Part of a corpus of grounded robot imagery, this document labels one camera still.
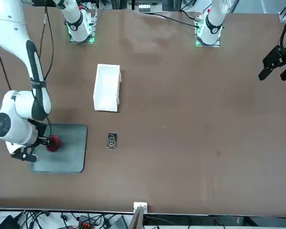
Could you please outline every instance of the wire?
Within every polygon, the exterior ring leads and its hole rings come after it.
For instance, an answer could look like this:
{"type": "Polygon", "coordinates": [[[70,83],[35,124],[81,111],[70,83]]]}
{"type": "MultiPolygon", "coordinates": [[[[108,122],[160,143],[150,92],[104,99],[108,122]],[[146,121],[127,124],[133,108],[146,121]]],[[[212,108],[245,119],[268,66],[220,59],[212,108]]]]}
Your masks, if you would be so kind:
{"type": "Polygon", "coordinates": [[[178,226],[178,224],[176,224],[176,223],[174,223],[174,222],[171,222],[171,221],[169,221],[169,220],[163,219],[163,218],[157,218],[157,217],[152,217],[152,216],[145,216],[145,217],[148,218],[148,219],[162,220],[162,221],[167,222],[167,223],[169,223],[169,224],[178,226]]]}
{"type": "MultiPolygon", "coordinates": [[[[23,226],[24,226],[24,224],[25,224],[25,223],[26,223],[26,224],[28,223],[28,219],[29,219],[29,218],[31,218],[31,216],[29,216],[29,217],[28,217],[29,212],[30,212],[30,211],[28,211],[28,212],[27,212],[26,219],[25,219],[25,221],[23,222],[23,224],[21,225],[20,229],[22,229],[22,228],[23,228],[23,226]]],[[[43,212],[43,211],[42,211],[42,212],[40,212],[40,213],[38,213],[38,215],[36,215],[36,217],[38,217],[38,216],[40,216],[40,215],[42,215],[42,214],[44,214],[44,212],[43,212]]]]}
{"type": "Polygon", "coordinates": [[[282,31],[281,38],[280,38],[280,48],[281,48],[282,52],[284,52],[284,53],[286,53],[286,49],[283,45],[285,34],[286,34],[286,25],[284,26],[284,29],[282,31]]]}
{"type": "Polygon", "coordinates": [[[39,224],[39,221],[38,221],[38,217],[37,217],[37,212],[30,212],[30,214],[31,214],[31,216],[32,216],[32,218],[33,218],[33,220],[32,220],[32,222],[33,222],[33,225],[34,225],[34,222],[36,222],[37,224],[38,224],[38,227],[40,228],[40,229],[42,229],[42,226],[39,224]]]}
{"type": "Polygon", "coordinates": [[[195,1],[195,0],[191,0],[191,1],[189,1],[185,6],[183,6],[180,10],[183,10],[185,7],[187,7],[188,5],[190,5],[193,1],[195,1]]]}
{"type": "Polygon", "coordinates": [[[184,10],[180,10],[180,12],[184,13],[189,19],[196,20],[196,17],[191,17],[187,12],[184,10]]]}
{"type": "Polygon", "coordinates": [[[206,11],[206,9],[208,9],[211,5],[212,5],[212,4],[208,5],[208,6],[204,9],[204,11],[202,11],[202,13],[204,13],[204,12],[206,11]]]}
{"type": "Polygon", "coordinates": [[[81,7],[85,8],[86,10],[88,10],[88,7],[84,6],[84,5],[81,5],[81,7]]]}
{"type": "Polygon", "coordinates": [[[105,220],[108,221],[108,223],[110,224],[110,220],[111,220],[114,216],[116,216],[116,214],[113,214],[113,215],[110,216],[108,219],[106,219],[105,216],[103,216],[104,222],[103,222],[102,226],[101,226],[99,229],[102,229],[102,228],[108,229],[107,227],[105,228],[105,220]]]}
{"type": "Polygon", "coordinates": [[[96,22],[99,21],[99,18],[100,18],[100,16],[101,16],[102,12],[103,12],[104,9],[106,9],[108,6],[109,6],[109,4],[107,4],[106,6],[104,6],[104,7],[101,9],[101,12],[97,15],[96,22]]]}
{"type": "Polygon", "coordinates": [[[70,213],[78,221],[77,217],[72,212],[70,212],[70,213]]]}
{"type": "Polygon", "coordinates": [[[175,21],[175,22],[177,22],[177,23],[180,23],[180,24],[183,24],[183,25],[192,26],[192,27],[195,27],[195,28],[198,28],[198,29],[199,29],[199,26],[198,26],[198,25],[192,25],[192,24],[189,24],[189,23],[185,23],[185,22],[183,22],[183,21],[178,21],[178,20],[176,20],[176,19],[173,19],[173,18],[170,18],[170,17],[164,16],[164,15],[161,15],[161,14],[151,13],[151,15],[160,16],[160,17],[163,17],[163,18],[166,18],[166,19],[169,19],[169,20],[175,21]]]}
{"type": "Polygon", "coordinates": [[[46,80],[48,78],[48,75],[49,75],[51,68],[52,68],[52,65],[53,65],[53,59],[54,59],[54,41],[53,41],[52,27],[51,27],[51,23],[50,23],[48,8],[46,8],[46,11],[47,11],[47,18],[48,18],[50,34],[51,34],[51,41],[52,41],[52,57],[51,57],[51,63],[50,63],[48,72],[47,72],[46,76],[44,77],[44,80],[46,80]]]}
{"type": "Polygon", "coordinates": [[[218,223],[216,219],[214,219],[214,221],[215,221],[215,225],[217,224],[218,226],[222,226],[225,229],[225,226],[223,224],[218,223]]]}
{"type": "Polygon", "coordinates": [[[91,225],[91,221],[90,221],[89,212],[88,212],[87,214],[88,214],[88,218],[89,218],[89,225],[91,225]]]}
{"type": "Polygon", "coordinates": [[[4,76],[5,76],[6,83],[7,83],[8,87],[9,87],[9,90],[11,91],[10,82],[9,82],[8,76],[6,74],[6,71],[5,71],[5,68],[4,68],[1,56],[0,56],[0,63],[1,63],[1,66],[2,66],[2,70],[3,70],[4,76]]]}
{"type": "Polygon", "coordinates": [[[66,229],[68,229],[69,227],[68,227],[68,225],[66,224],[65,219],[64,219],[63,217],[61,217],[61,219],[63,220],[63,223],[64,223],[64,224],[65,224],[65,226],[66,226],[66,229]]]}
{"type": "Polygon", "coordinates": [[[43,35],[44,35],[44,29],[46,27],[46,13],[47,13],[47,0],[44,0],[44,19],[43,19],[40,47],[39,47],[39,58],[41,58],[42,40],[43,40],[43,35]]]}

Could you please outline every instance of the red object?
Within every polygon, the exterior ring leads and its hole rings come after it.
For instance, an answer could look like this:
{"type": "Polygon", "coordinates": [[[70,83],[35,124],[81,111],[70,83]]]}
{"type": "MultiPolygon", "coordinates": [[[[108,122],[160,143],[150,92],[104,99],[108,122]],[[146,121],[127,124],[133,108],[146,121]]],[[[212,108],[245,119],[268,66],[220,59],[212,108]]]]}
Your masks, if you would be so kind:
{"type": "Polygon", "coordinates": [[[46,147],[48,151],[55,152],[61,147],[61,139],[55,135],[51,135],[50,144],[46,147]]]}

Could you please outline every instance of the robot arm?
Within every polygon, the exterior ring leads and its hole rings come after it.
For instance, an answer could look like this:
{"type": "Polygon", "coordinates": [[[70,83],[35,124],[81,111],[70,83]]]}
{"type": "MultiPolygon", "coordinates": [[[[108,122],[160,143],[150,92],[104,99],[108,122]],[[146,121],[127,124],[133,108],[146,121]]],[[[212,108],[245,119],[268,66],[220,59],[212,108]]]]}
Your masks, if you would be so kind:
{"type": "Polygon", "coordinates": [[[20,0],[0,0],[0,46],[24,62],[31,81],[31,91],[8,91],[0,109],[0,139],[6,141],[13,156],[18,149],[40,143],[44,130],[31,119],[42,121],[51,112],[39,56],[27,34],[20,0]]]}
{"type": "Polygon", "coordinates": [[[212,0],[210,12],[204,12],[201,32],[198,37],[207,45],[215,44],[220,36],[220,31],[228,13],[227,0],[212,0]]]}
{"type": "MultiPolygon", "coordinates": [[[[44,6],[44,0],[21,0],[24,4],[44,6]]],[[[92,34],[91,13],[79,9],[76,0],[48,0],[47,6],[60,9],[67,22],[69,34],[76,42],[86,40],[92,34]]]]}

